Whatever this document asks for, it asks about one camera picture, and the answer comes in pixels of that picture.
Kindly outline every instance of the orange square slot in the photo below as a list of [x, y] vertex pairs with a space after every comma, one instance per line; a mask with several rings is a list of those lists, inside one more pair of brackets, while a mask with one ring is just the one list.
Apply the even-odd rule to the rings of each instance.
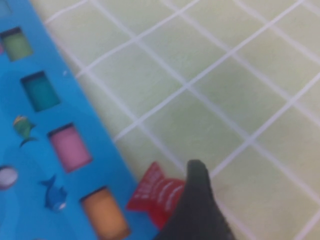
[[130, 234], [116, 200], [105, 187], [83, 197], [81, 203], [99, 240], [122, 240]]

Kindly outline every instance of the blue puzzle board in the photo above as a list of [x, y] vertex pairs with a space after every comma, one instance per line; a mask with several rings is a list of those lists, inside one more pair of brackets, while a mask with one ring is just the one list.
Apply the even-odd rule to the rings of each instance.
[[[157, 229], [147, 214], [125, 210], [137, 186], [135, 179], [31, 4], [27, 0], [6, 2], [11, 13], [0, 10], [0, 34], [19, 27], [32, 54], [15, 61], [7, 52], [0, 54], [0, 166], [13, 166], [18, 172], [15, 185], [0, 191], [0, 240], [98, 239], [80, 199], [101, 187], [113, 194], [125, 216], [131, 230], [126, 239], [152, 239]], [[22, 79], [38, 73], [45, 73], [58, 100], [35, 110]], [[39, 81], [49, 88], [42, 79]], [[14, 129], [20, 115], [36, 125], [30, 135], [37, 138], [22, 147], [23, 138]], [[92, 161], [67, 173], [48, 133], [70, 123], [81, 135]], [[55, 184], [68, 193], [66, 208], [60, 212], [45, 207], [46, 188], [39, 184], [53, 175]]]

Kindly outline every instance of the light green tiled floor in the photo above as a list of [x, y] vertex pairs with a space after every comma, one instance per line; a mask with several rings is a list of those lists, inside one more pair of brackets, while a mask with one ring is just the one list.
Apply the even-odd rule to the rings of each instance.
[[239, 240], [320, 239], [320, 0], [31, 1], [137, 179], [200, 158]]

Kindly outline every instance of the small fish illustration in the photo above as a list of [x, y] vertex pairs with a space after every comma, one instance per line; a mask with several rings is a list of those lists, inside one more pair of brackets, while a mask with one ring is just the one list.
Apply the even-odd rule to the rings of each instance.
[[30, 137], [31, 129], [33, 129], [36, 125], [29, 121], [29, 119], [25, 116], [17, 116], [13, 122], [14, 130], [23, 137], [23, 141], [20, 144], [20, 148], [29, 141], [36, 141], [35, 137]]
[[66, 207], [66, 199], [68, 194], [64, 187], [56, 187], [55, 181], [56, 175], [51, 177], [49, 180], [41, 181], [40, 183], [47, 187], [44, 206], [54, 212], [58, 212]]

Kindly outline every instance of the green square slot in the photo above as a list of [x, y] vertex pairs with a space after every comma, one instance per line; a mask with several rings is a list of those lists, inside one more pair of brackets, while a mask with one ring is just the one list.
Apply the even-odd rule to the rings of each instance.
[[52, 108], [60, 103], [58, 95], [43, 71], [22, 78], [21, 82], [36, 112]]
[[33, 54], [33, 50], [20, 27], [0, 33], [3, 48], [10, 61], [17, 61]]

